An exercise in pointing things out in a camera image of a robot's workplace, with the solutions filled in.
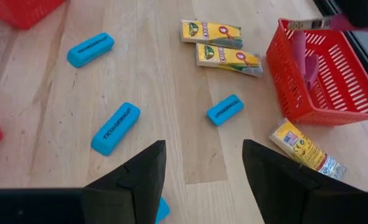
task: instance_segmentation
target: blue eraser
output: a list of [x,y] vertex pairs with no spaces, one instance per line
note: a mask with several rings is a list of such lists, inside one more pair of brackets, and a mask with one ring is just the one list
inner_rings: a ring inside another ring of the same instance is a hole
[[141,111],[131,103],[123,103],[91,141],[91,147],[109,156],[124,135],[139,118]]
[[159,202],[158,214],[156,215],[156,223],[166,218],[170,214],[170,208],[166,201],[161,197]]
[[76,68],[108,52],[115,41],[107,33],[98,34],[69,50],[67,60]]
[[220,126],[229,118],[233,117],[243,109],[242,101],[236,95],[230,95],[225,100],[221,101],[215,107],[207,111],[207,115],[215,125]]

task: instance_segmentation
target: wood grain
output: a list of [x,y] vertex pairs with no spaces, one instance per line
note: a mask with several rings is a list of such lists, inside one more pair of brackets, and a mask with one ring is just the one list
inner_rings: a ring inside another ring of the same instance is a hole
[[[84,186],[158,139],[167,143],[163,223],[263,223],[242,162],[244,139],[268,139],[282,119],[269,69],[263,78],[195,66],[181,19],[242,27],[243,49],[265,56],[281,17],[320,16],[312,0],[67,1],[32,29],[0,22],[0,187]],[[68,50],[100,32],[111,52],[81,69]],[[205,112],[231,94],[245,109],[216,128]],[[90,148],[124,102],[141,117],[110,157]],[[368,121],[298,125],[368,190]]]

